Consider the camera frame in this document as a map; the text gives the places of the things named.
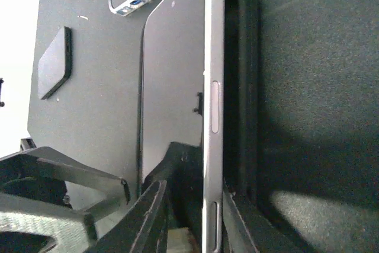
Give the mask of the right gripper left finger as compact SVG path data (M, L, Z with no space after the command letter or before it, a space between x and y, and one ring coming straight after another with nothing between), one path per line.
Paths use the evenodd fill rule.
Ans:
M155 181L106 235L86 252L166 252L168 190Z

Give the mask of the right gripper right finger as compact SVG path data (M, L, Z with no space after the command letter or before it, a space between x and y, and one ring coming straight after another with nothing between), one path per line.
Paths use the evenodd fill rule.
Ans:
M246 215L251 209L245 196L223 190L223 222L232 252L260 252Z

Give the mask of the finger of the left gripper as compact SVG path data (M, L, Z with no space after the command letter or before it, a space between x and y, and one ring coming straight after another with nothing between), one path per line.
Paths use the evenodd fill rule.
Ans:
M1 186L39 177L71 182L105 194L105 199L83 209L91 214L111 214L130 201L125 179L84 165L51 147L27 149L1 158Z
M1 233L45 236L40 252L84 252L97 241L94 218L68 207L1 194Z

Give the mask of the white smartphone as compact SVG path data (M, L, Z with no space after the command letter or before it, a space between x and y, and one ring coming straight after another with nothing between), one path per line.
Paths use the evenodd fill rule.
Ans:
M202 252L222 239L224 2L162 0L143 32L142 181L167 181Z

